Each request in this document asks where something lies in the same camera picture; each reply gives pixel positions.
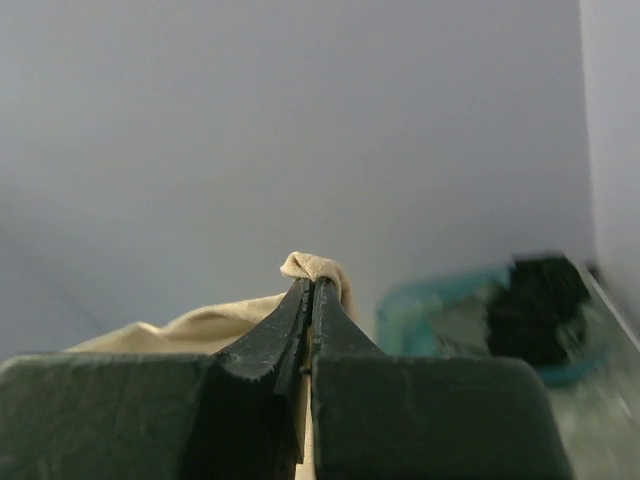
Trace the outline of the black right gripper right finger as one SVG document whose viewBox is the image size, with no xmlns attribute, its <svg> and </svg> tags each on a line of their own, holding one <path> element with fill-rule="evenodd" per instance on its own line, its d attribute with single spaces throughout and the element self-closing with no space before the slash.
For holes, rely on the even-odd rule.
<svg viewBox="0 0 640 480">
<path fill-rule="evenodd" d="M 544 385 L 526 363 L 392 356 L 315 286 L 311 415 L 319 479 L 569 479 Z"/>
</svg>

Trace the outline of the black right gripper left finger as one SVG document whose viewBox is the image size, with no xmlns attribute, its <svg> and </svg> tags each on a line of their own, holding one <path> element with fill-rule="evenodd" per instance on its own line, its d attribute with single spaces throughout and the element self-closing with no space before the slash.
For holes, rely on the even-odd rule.
<svg viewBox="0 0 640 480">
<path fill-rule="evenodd" d="M 213 355 L 179 476 L 292 479 L 304 455 L 311 283 Z"/>
</svg>

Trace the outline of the tan t shirt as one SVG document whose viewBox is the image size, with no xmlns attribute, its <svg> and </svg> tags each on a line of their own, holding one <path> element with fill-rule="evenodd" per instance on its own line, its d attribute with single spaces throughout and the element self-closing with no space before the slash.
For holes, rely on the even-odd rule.
<svg viewBox="0 0 640 480">
<path fill-rule="evenodd" d="M 351 281 L 339 262 L 310 253 L 294 251 L 280 267 L 293 280 L 329 279 L 337 289 L 339 302 L 353 325 L 358 324 L 357 303 Z M 68 353 L 216 353 L 247 333 L 272 313 L 282 293 L 204 306 L 191 310 L 168 324 L 157 327 L 133 322 L 122 328 L 68 348 Z"/>
</svg>

